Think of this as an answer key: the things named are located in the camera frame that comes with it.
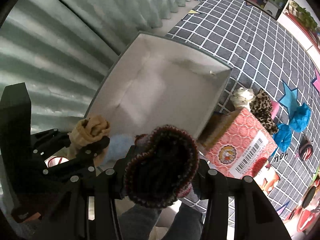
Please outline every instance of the person's leg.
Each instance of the person's leg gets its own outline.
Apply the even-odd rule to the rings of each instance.
[[[160,209],[152,209],[135,204],[119,217],[123,240],[148,240],[161,214]]]
[[[202,228],[202,213],[181,203],[179,212],[162,240],[199,240]]]

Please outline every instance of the barcode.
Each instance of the barcode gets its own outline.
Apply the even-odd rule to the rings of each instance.
[[[253,145],[251,150],[247,153],[247,155],[244,157],[242,162],[236,167],[236,170],[239,173],[242,173],[243,170],[246,170],[246,167],[248,164],[251,163],[252,158],[256,155],[256,153],[259,151],[261,148],[261,145],[263,144],[263,141],[259,138],[257,142]]]
[[[256,157],[262,152],[267,144],[268,139],[261,131],[259,131],[242,156],[230,168],[229,172],[235,178],[241,178],[242,175],[252,166]]]

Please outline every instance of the striped knit hat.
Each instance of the striped knit hat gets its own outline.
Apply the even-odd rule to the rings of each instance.
[[[193,138],[170,125],[158,127],[151,135],[137,136],[144,147],[126,167],[125,189],[129,198],[148,208],[165,208],[191,190],[199,165]]]

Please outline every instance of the pink star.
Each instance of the pink star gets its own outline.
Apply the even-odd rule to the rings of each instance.
[[[316,73],[316,78],[311,82],[311,84],[313,84],[313,86],[316,88],[316,90],[320,94],[320,74],[316,67],[315,67],[315,73]]]

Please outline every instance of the green plant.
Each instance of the green plant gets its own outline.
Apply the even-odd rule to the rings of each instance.
[[[314,32],[318,25],[314,18],[311,16],[311,14],[305,8],[302,8],[300,5],[298,5],[296,2],[292,3],[292,7],[294,7],[298,11],[297,21],[306,29],[309,29],[312,32]]]

